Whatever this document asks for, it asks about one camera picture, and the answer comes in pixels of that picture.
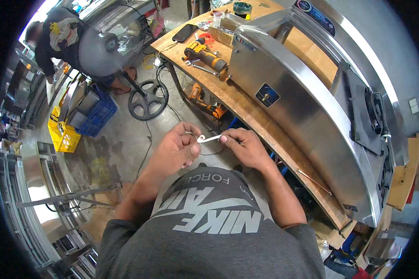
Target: smartphone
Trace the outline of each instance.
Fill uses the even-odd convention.
[[[192,33],[194,33],[197,29],[199,29],[197,27],[197,25],[192,25],[192,24],[187,24],[185,26],[183,26],[182,29],[180,29],[179,32],[177,32],[177,34],[175,34],[172,37],[173,41],[178,41],[178,42],[184,42],[186,41],[186,39],[188,39]]]

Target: standing fan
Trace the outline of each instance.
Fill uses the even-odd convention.
[[[126,78],[135,89],[128,100],[130,114],[138,120],[150,120],[162,113],[168,105],[169,93],[166,86],[157,80],[145,80],[137,84],[123,68],[133,54],[131,49],[140,42],[143,46],[146,37],[152,34],[145,16],[135,8],[128,5],[107,8],[110,7],[114,10],[107,13],[103,19],[90,23],[93,18],[91,17],[86,22],[89,27],[86,28],[79,44],[79,63],[85,74],[96,77],[97,80],[106,80],[117,75]],[[139,14],[135,21],[127,16],[132,11],[128,7]],[[142,46],[137,48],[137,58],[142,52]],[[143,86],[149,84],[152,86],[143,89]],[[162,96],[155,94],[159,89],[163,93]]]

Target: yellow plastic crate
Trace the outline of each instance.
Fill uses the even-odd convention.
[[[57,120],[61,109],[56,106],[54,107],[51,117]],[[58,126],[61,126],[63,133],[59,130]],[[70,152],[73,153],[78,146],[81,135],[76,130],[65,124],[65,122],[59,122],[50,119],[48,120],[48,130],[50,131],[51,139],[53,140],[54,148],[57,152]]]

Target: open-end wrench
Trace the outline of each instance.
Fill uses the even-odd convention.
[[[210,73],[210,74],[213,74],[213,75],[215,75],[215,76],[217,76],[217,77],[219,77],[219,76],[220,76],[220,74],[218,74],[218,73],[216,73],[216,72],[213,72],[213,71],[211,71],[211,70],[208,70],[208,69],[206,69],[206,68],[204,68],[204,67],[197,66],[196,64],[191,64],[191,66],[193,66],[194,68],[200,69],[200,70],[204,70],[205,72],[208,72],[208,73]]]

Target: gray t-shirt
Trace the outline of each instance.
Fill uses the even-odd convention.
[[[97,278],[324,278],[308,225],[264,219],[242,174],[191,170],[141,227],[110,220]]]

